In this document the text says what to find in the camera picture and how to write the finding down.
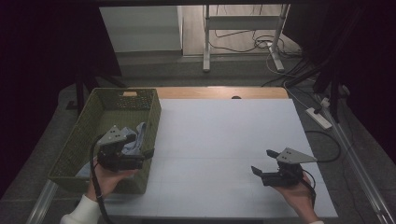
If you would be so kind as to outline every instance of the floor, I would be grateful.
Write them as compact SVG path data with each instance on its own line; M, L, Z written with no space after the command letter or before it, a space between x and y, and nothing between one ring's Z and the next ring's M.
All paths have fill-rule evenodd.
M192 10L200 21L202 7ZM259 6L244 7L245 13L258 13ZM219 13L233 13L230 7L219 7ZM252 32L247 32L245 38L251 39ZM248 49L252 43L244 40L235 42L240 45L229 45L223 38L217 40L213 37L212 44L227 46L233 49ZM258 54L252 55L229 55L228 50L213 49L212 66L210 73L202 71L202 57L199 56L203 48L203 39L195 39L191 47L185 45L184 53L181 55L128 55L120 54L118 57L123 77L118 77L130 87L152 87L152 86L261 86L280 74L272 72L274 65L271 58L267 57L266 51L255 49ZM286 45L290 51L294 51L292 44ZM187 55L198 55L198 57L187 57ZM290 70L300 61L298 58L282 59L285 68ZM99 79L102 87L111 87L108 82ZM282 80L273 81L266 86L278 86ZM304 129L322 131L321 128L304 112L307 106L316 106L317 102L312 99L312 80L306 80L297 88L290 89L290 98L293 99L301 123ZM62 151L64 142L73 129L77 119L77 112L66 109L71 101L76 101L76 88L74 85L60 91L58 107L53 114L47 130L35 147L31 158L25 163L23 169L12 183L4 197L0 201L0 220L2 223L26 223L35 202L39 197L46 181L47 174L53 162ZM346 132L353 148L361 159L366 172L372 178L379 192L384 198L393 215L396 211L396 166L386 155L381 146L367 132L364 126L356 119L347 107L345 100L340 101L338 114L340 125ZM308 134L308 141L318 158L327 158L333 155L336 145L334 142L320 134ZM333 205L339 215L336 219L327 219L326 223L380 223L372 205L361 188L361 183L356 173L351 168L346 154L338 161L321 163L319 165L323 178L332 197ZM49 211L42 223L58 223L60 218L73 211L79 194L73 194L63 189L57 189L54 199L50 203ZM129 217L113 217L117 223L202 223L197 220L159 220L139 219ZM301 223L298 219L277 220L250 220L250 221L219 221L206 220L205 223Z

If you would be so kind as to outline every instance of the wire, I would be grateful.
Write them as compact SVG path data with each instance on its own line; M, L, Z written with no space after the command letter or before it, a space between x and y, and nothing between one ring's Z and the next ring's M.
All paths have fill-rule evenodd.
M335 155L335 157L333 157L331 159L327 159L327 160L317 161L317 162L332 162L332 161L336 161L336 160L338 160L340 158L340 156L341 156L341 145L331 135L329 135L328 133L321 132L321 131L305 131L305 133L320 133L320 134L323 134L323 135L329 137L330 139L332 139L334 141L334 143L337 145L337 149L338 150L337 150L337 154Z
M230 51L233 51L233 52L238 52L238 53L249 52L249 51L252 51L252 50L254 50L254 49L257 48L257 46L255 46L253 49L246 49L246 50L228 49L228 48L224 48L224 47L213 46L212 43L210 43L210 41L209 41L209 45L210 45L212 48L214 48L214 49L227 49L227 50L230 50Z
M315 178L311 175L311 173L307 172L305 169L303 169L304 172L306 172L307 174L309 174L311 176L312 182L314 183L314 186L312 187L313 189L317 186L317 181L315 180Z
M95 167L96 167L97 164L93 165L93 151L94 151L94 148L96 146L96 142L99 141L99 139L101 139L102 136L103 136L102 134L97 136L95 138L95 140L93 141L92 145L91 145L90 166L91 166L91 173L92 173L92 183L93 183L93 187L95 188L96 200L97 200L97 202L99 204L99 208L100 208L100 211L102 213L103 219L105 220L106 223L113 224L111 219L108 217L108 214L107 214L107 211L106 211L106 208L105 208L103 195L102 195L102 190L100 189L98 178L96 176Z
M301 105L303 105L303 106L305 106L307 109L309 109L309 107L308 107L307 105L305 105L303 102L301 102L293 93L291 93L291 91L288 90L288 88L286 88L286 83L287 83L287 82L284 82L284 83L283 83L283 88L285 88L285 90L286 90L290 95L292 95L292 96L294 97L294 99L296 99L296 101L297 101L298 103L300 103Z
M315 98L311 94L309 94L306 91L301 90L300 88L298 88L296 86L294 86L293 88L296 89L297 91L300 91L300 92L304 93L305 95L307 95L309 98L311 98L312 101L314 101L320 107L320 109L322 108L322 105L317 100L315 100Z

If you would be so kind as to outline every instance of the black cable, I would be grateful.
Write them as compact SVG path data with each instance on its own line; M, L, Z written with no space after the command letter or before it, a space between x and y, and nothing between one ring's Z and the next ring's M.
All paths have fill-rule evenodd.
M309 189L309 191L311 192L312 207L315 207L315 200L317 198L317 193L315 192L315 189L312 188L312 186L310 184L308 184L308 182L306 182L302 177L297 176L293 172L290 172L286 169L283 171L285 171L289 175L292 175L294 178L298 179L298 181L300 181L300 183L302 183L304 186L306 186Z
M307 172L306 170L303 169L304 172L306 172L307 174L309 174L312 178L312 181L314 182L314 187L312 187L313 189L317 186L317 181L315 180L315 178L311 175L311 173Z
M334 141L334 143L337 145L338 147L338 151L337 151L337 155L334 158L328 159L328 160L322 160L322 161L317 161L317 162L332 162L332 161L336 161L338 160L338 158L340 158L341 156L341 145L338 143L337 140L335 140L335 138L333 138L331 135L324 133L324 132L320 132L320 131L305 131L305 133L320 133L323 135L328 136L330 139L332 139Z
M90 166L91 166L91 173L92 173L92 183L93 183L93 187L95 188L96 200L97 200L97 202L99 204L99 208L100 208L100 211L102 213L103 219L105 220L106 223L113 224L113 222L108 217L108 214L107 214L107 211L106 211L106 208L105 208L103 195L102 195L102 190L100 189L98 178L97 178L96 173L95 173L95 167L96 167L97 164L95 166L93 165L93 151L95 149L96 142L99 141L99 139L101 139L102 137L103 137L102 134L97 136L95 138L95 140L93 141L92 145L91 145Z

